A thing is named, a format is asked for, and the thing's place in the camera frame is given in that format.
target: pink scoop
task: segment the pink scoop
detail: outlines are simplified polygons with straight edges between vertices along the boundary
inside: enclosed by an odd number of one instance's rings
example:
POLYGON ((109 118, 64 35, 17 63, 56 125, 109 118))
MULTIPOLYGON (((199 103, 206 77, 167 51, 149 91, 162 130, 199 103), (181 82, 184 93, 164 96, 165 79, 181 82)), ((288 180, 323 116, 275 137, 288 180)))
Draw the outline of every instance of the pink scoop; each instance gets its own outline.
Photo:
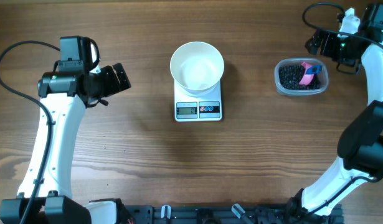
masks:
POLYGON ((299 85, 309 85, 311 81, 314 78, 314 75, 307 75, 306 72, 308 71, 309 68, 312 67, 311 64, 303 62, 302 66, 305 68, 305 74, 303 75, 301 81, 299 82, 299 85))

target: white scale base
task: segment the white scale base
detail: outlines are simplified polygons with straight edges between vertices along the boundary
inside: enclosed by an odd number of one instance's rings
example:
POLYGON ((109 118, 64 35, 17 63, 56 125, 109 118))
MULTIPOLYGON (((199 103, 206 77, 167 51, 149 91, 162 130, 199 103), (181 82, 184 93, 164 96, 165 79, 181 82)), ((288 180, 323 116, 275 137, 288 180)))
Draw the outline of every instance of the white scale base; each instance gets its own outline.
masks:
POLYGON ((220 121, 222 95, 220 82, 212 90, 192 95, 174 83, 174 119, 178 122, 220 121))

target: blue object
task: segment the blue object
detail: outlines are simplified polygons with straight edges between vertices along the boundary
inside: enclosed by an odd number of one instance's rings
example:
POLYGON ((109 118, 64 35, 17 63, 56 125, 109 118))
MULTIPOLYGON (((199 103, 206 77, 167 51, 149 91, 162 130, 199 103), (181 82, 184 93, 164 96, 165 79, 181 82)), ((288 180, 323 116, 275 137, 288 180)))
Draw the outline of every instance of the blue object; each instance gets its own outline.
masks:
POLYGON ((307 75, 316 75, 318 73, 321 72, 321 69, 323 68, 323 66, 321 65, 315 65, 315 66, 312 66, 311 68, 309 68, 307 71, 306 71, 306 74, 307 75))

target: clear plastic container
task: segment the clear plastic container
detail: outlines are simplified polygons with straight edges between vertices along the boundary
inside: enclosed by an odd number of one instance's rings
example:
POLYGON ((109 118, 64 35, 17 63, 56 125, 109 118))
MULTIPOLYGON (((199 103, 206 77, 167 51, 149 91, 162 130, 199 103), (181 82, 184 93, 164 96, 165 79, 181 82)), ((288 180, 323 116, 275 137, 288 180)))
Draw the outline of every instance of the clear plastic container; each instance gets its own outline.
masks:
POLYGON ((281 95, 286 95, 286 96, 307 96, 307 95, 314 95, 323 92, 325 89, 327 89, 329 79, 328 79, 328 72, 327 72, 327 67, 325 64, 315 58, 289 58, 289 59, 284 59, 281 62, 279 62, 274 69, 274 81, 276 83, 277 87, 277 92, 281 95), (284 65, 301 65, 303 62, 307 62, 311 65, 321 65, 323 66, 321 72, 317 74, 318 80, 321 83, 321 88, 316 89, 316 90, 289 90, 284 88, 281 83, 280 83, 280 76, 278 74, 278 70, 280 69, 281 66, 284 65))

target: wooden table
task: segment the wooden table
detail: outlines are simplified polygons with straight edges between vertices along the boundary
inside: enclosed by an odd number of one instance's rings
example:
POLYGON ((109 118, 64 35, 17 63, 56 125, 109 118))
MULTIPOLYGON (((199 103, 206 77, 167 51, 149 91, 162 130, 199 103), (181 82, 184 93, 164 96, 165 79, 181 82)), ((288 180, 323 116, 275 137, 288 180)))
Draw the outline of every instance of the wooden table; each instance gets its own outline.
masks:
MULTIPOLYGON (((130 1, 0 5, 0 53, 21 40, 54 45, 67 35, 96 40, 100 65, 121 62, 130 90, 88 109, 72 167, 79 203, 119 197, 127 205, 285 203, 334 161, 338 138, 366 107, 366 75, 329 70, 327 90, 290 98, 276 92, 273 70, 284 58, 314 57, 314 30, 301 21, 315 1, 130 1), (177 123, 169 61, 182 44, 208 42, 223 55, 224 119, 177 123)), ((341 1, 362 15, 368 1, 341 1)), ((337 29, 336 10, 312 22, 337 29)), ((37 81, 59 54, 18 47, 2 79, 37 97, 37 81)), ((0 201, 14 198, 29 165, 39 119, 30 101, 0 86, 0 201)), ((346 223, 383 223, 383 180, 342 201, 346 223)))

